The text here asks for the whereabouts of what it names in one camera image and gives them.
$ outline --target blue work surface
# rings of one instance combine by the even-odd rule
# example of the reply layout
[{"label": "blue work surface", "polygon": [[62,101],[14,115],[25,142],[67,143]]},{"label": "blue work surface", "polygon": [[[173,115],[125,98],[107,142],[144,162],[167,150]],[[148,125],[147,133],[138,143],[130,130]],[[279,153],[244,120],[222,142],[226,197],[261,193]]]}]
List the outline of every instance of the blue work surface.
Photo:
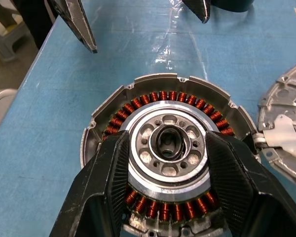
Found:
[{"label": "blue work surface", "polygon": [[204,78],[257,119],[257,102],[296,64],[296,0],[213,7],[177,0],[85,0],[91,54],[58,18],[0,126],[0,237],[46,237],[75,175],[91,113],[122,84],[171,72]]}]

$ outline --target bolt hole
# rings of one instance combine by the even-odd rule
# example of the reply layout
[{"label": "bolt hole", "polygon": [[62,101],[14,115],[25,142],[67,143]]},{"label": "bolt hole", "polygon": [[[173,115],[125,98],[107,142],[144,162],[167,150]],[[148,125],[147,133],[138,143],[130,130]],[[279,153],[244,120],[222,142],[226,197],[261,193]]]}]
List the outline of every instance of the bolt hole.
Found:
[{"label": "bolt hole", "polygon": [[197,141],[194,141],[192,144],[193,144],[194,147],[198,147],[199,146],[199,143]]},{"label": "bolt hole", "polygon": [[183,122],[183,121],[179,122],[179,126],[180,127],[184,127],[185,126],[185,122]]},{"label": "bolt hole", "polygon": [[181,162],[180,166],[181,166],[182,169],[187,168],[187,164],[185,162]]},{"label": "bolt hole", "polygon": [[183,236],[189,236],[189,231],[188,230],[183,230],[182,234],[183,234]]},{"label": "bolt hole", "polygon": [[273,155],[273,152],[267,152],[267,153],[266,153],[266,156],[267,156],[267,157],[271,157],[272,155]]},{"label": "bolt hole", "polygon": [[153,166],[154,166],[154,167],[158,167],[159,164],[160,164],[160,162],[158,162],[158,161],[154,161],[154,162],[153,162]]}]

